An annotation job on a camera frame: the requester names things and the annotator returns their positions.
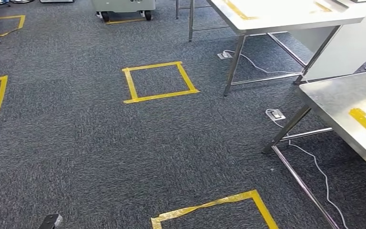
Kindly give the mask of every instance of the cart wheel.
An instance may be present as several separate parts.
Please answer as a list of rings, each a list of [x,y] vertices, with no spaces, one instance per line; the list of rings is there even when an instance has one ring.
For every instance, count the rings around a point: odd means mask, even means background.
[[[102,11],[102,17],[104,22],[110,21],[109,13],[107,11]]]
[[[150,21],[152,19],[152,14],[150,10],[144,11],[144,14],[147,21]]]

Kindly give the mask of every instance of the white power cord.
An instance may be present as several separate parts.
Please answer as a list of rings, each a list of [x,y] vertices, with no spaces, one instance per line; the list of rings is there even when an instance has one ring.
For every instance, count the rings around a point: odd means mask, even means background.
[[[268,112],[271,112],[271,111],[274,111],[273,109],[267,109],[265,111],[265,113],[267,114]],[[281,127],[281,128],[284,128],[284,126],[278,124],[276,121],[272,120],[277,126]],[[294,147],[297,147],[298,149],[302,150],[304,153],[308,154],[309,156],[313,157],[314,158],[314,162],[315,162],[315,165],[316,165],[316,168],[318,168],[319,172],[325,177],[325,185],[326,185],[326,200],[331,204],[333,205],[333,207],[336,208],[336,210],[339,212],[340,214],[340,217],[342,218],[342,223],[343,223],[343,226],[348,229],[348,227],[346,226],[346,220],[345,220],[345,217],[343,216],[343,213],[342,211],[340,210],[340,208],[334,204],[330,198],[329,198],[329,181],[328,181],[328,178],[327,178],[327,175],[322,171],[322,169],[319,167],[318,165],[318,161],[317,161],[317,158],[315,155],[307,152],[306,150],[302,149],[301,147],[295,145],[295,144],[292,144],[291,143],[291,140],[288,141],[288,145],[289,146],[294,146]]]
[[[235,53],[234,51],[231,51],[231,50],[224,50],[222,52],[222,54],[225,54],[227,52]],[[263,68],[258,67],[249,57],[247,57],[247,56],[245,56],[243,54],[241,54],[241,56],[243,56],[244,58],[246,58],[253,65],[253,67],[255,67],[256,69],[259,69],[260,71],[263,71],[264,73],[267,73],[267,74],[269,74],[269,73],[289,73],[289,74],[292,74],[292,72],[286,72],[286,71],[276,71],[276,72],[266,71]]]

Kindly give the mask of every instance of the gray carpet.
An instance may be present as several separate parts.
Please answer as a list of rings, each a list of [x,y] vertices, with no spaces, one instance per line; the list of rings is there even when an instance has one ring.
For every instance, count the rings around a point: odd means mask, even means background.
[[[238,86],[223,98],[230,61],[216,54],[234,49],[234,34],[196,32],[188,43],[188,11],[177,21],[173,1],[158,0],[157,7],[151,22],[106,25],[88,0],[0,6],[0,16],[26,15],[24,28],[0,44],[0,75],[9,75],[0,110],[0,229],[37,228],[54,212],[64,216],[66,229],[150,229],[150,218],[161,213],[252,189],[279,228],[328,228],[278,157],[260,153],[279,131],[264,111],[278,108],[291,117],[302,104],[293,79]],[[196,24],[219,23],[212,9],[198,10]],[[0,31],[12,24],[0,22]],[[288,34],[279,37],[310,57]],[[244,53],[270,71],[299,70],[264,36],[249,38]],[[174,61],[183,62],[200,93],[123,103],[130,93],[121,69]],[[264,76],[241,60],[237,79]],[[186,90],[175,67],[132,77],[139,96]],[[294,132],[323,126],[310,114]],[[348,227],[366,229],[364,160],[334,133],[295,143],[318,157]],[[312,158],[280,148],[341,224],[325,202],[324,178]],[[250,199],[162,226],[267,228]]]

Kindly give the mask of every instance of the metal table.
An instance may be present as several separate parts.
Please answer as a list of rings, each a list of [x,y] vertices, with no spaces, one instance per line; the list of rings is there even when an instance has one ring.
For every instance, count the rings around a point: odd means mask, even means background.
[[[339,4],[336,4],[333,1],[328,1],[327,4],[329,4],[330,7],[324,7],[320,5],[324,8],[324,10],[328,11],[326,13],[310,14],[307,16],[298,15],[297,17],[288,17],[288,18],[283,18],[282,16],[274,17],[274,15],[271,15],[272,17],[267,19],[254,18],[254,17],[248,17],[244,13],[242,13],[241,10],[237,8],[232,1],[233,0],[207,0],[210,6],[223,18],[223,20],[228,25],[206,27],[206,28],[193,27],[194,9],[196,8],[196,6],[194,5],[195,0],[190,1],[189,42],[191,42],[193,39],[194,31],[211,30],[226,27],[230,27],[238,36],[238,44],[236,47],[235,55],[231,63],[230,71],[228,73],[228,81],[225,87],[224,96],[228,95],[231,86],[233,85],[282,79],[293,76],[298,76],[295,83],[300,83],[303,78],[303,75],[305,75],[308,72],[308,70],[315,63],[320,54],[325,50],[325,47],[336,35],[336,32],[339,30],[339,28],[345,24],[360,23],[364,18],[364,16],[359,15],[358,13],[355,12],[348,13],[347,8]],[[286,47],[273,35],[273,33],[275,32],[302,30],[302,29],[319,28],[319,27],[330,27],[330,26],[334,26],[333,30],[330,32],[327,39],[323,42],[323,44],[320,46],[317,52],[313,55],[309,63],[303,62],[294,52],[292,52],[288,47]],[[239,57],[242,53],[246,37],[256,35],[266,35],[266,34],[270,38],[272,38],[273,41],[275,41],[281,48],[283,48],[291,57],[293,57],[294,60],[296,60],[302,67],[304,67],[304,70],[301,73],[291,73],[257,80],[233,82],[235,71],[239,62]]]
[[[339,227],[291,167],[276,144],[334,130],[366,161],[366,73],[303,84],[299,91],[306,105],[284,126],[263,152],[273,149],[277,153],[308,197],[322,211],[332,228],[338,229]],[[288,132],[310,110],[325,120],[331,128],[288,135]]]

